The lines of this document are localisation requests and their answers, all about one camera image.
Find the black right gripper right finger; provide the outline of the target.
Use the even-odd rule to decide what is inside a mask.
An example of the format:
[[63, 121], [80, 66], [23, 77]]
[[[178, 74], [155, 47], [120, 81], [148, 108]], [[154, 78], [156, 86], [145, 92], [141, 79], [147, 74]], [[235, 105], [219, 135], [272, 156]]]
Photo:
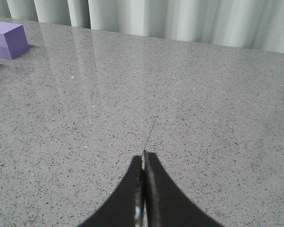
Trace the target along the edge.
[[150, 227], [220, 227], [176, 186], [155, 153], [145, 152], [145, 196]]

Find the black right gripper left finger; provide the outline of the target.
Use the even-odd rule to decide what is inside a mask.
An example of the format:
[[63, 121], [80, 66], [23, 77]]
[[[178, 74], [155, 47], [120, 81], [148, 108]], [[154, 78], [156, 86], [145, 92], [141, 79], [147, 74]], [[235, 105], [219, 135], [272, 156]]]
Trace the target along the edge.
[[122, 181], [81, 227], [141, 227], [144, 215], [144, 171], [134, 156]]

